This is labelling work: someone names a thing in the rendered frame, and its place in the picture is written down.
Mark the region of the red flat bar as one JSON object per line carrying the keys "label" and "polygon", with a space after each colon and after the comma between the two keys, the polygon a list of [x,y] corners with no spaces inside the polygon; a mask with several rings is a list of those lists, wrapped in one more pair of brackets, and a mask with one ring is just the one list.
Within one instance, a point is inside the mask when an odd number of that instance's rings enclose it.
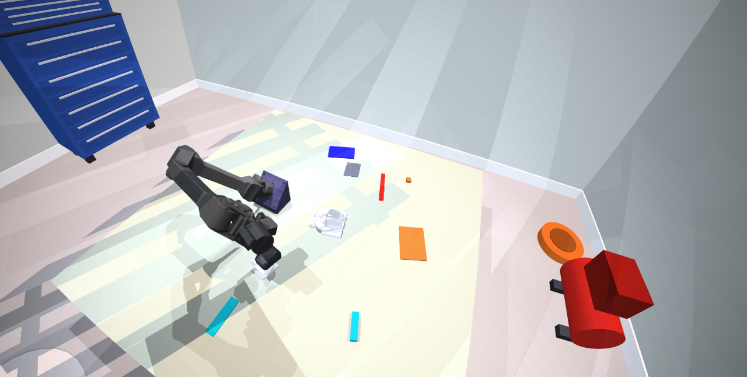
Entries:
{"label": "red flat bar", "polygon": [[383,201],[385,174],[381,174],[381,190],[379,191],[379,201]]}

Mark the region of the cyan rectangular bar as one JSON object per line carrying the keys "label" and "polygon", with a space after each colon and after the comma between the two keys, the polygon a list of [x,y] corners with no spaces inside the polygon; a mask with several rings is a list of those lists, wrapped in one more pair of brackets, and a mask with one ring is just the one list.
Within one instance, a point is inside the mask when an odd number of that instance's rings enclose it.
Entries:
{"label": "cyan rectangular bar", "polygon": [[358,314],[359,312],[352,313],[350,342],[358,341]]}

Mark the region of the cyan flat bar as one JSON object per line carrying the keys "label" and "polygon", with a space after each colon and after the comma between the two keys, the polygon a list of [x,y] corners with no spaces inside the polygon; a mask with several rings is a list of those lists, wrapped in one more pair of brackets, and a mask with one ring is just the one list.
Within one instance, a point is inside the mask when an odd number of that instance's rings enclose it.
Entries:
{"label": "cyan flat bar", "polygon": [[208,329],[205,332],[214,337],[238,303],[239,301],[236,298],[229,298],[226,305],[222,307],[221,312],[217,314],[216,318],[211,322],[211,324],[209,324]]}

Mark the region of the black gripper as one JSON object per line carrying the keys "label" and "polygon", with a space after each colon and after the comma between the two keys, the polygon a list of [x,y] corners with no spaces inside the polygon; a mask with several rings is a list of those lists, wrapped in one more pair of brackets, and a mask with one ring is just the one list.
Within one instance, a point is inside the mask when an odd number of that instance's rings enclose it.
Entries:
{"label": "black gripper", "polygon": [[[229,232],[232,226],[233,226],[233,223],[229,224],[226,230]],[[250,246],[246,244],[243,237],[237,236],[235,239],[235,242],[245,247],[246,250],[251,249]],[[254,260],[262,268],[262,270],[268,270],[270,266],[275,264],[281,258],[282,258],[281,252],[275,246],[272,246],[264,254],[256,255],[256,258],[254,258]]]}

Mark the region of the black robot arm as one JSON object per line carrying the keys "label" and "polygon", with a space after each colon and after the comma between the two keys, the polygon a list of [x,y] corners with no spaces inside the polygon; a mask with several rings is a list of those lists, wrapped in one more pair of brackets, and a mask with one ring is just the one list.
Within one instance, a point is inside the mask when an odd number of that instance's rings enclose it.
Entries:
{"label": "black robot arm", "polygon": [[[263,176],[239,177],[204,162],[193,148],[181,145],[166,164],[166,177],[173,180],[198,206],[200,217],[209,229],[234,240],[243,237],[254,254],[264,254],[273,246],[273,235],[277,235],[278,224],[269,216],[259,212],[254,217],[253,209],[241,200],[233,200],[215,194],[198,176],[227,188],[236,189],[241,198],[254,202],[257,198],[271,199],[273,182],[265,182]],[[226,229],[233,223],[231,230]]]}

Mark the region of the orange flat plate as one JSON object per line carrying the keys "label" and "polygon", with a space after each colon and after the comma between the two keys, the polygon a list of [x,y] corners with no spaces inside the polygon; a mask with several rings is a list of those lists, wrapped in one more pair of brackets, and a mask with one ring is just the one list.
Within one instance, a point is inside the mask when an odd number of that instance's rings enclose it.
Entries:
{"label": "orange flat plate", "polygon": [[427,261],[426,242],[422,228],[399,227],[400,259]]}

